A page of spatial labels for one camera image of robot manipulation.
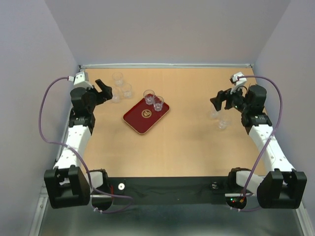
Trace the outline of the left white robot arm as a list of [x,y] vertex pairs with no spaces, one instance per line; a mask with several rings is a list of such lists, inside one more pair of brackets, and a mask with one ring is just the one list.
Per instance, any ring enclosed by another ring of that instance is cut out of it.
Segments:
[[49,201],[52,208],[85,206],[91,193],[110,191],[104,169],[90,171],[83,161],[83,154],[95,127],[94,109],[112,99],[112,88],[102,80],[95,81],[98,91],[87,80],[68,77],[74,83],[70,92],[72,108],[69,113],[66,141],[52,169],[44,173]]

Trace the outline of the clear faceted glass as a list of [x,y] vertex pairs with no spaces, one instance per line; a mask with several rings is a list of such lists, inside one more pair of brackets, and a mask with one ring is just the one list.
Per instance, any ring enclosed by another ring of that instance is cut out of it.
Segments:
[[155,97],[155,92],[151,89],[145,90],[143,92],[143,97],[145,99],[145,103],[147,105],[153,105],[154,97]]
[[164,99],[161,96],[155,96],[153,98],[153,107],[156,112],[160,112],[163,108]]

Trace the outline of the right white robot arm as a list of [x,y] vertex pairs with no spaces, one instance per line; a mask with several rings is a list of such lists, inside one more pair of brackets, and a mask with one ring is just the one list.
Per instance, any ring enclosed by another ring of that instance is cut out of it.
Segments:
[[297,209],[304,194],[307,177],[297,171],[287,160],[277,139],[276,130],[264,112],[267,91],[259,85],[250,86],[245,94],[241,88],[221,90],[210,101],[217,111],[235,108],[241,113],[241,123],[255,143],[267,174],[260,177],[253,169],[233,168],[226,180],[227,188],[232,192],[241,190],[241,197],[246,191],[257,196],[262,208]]

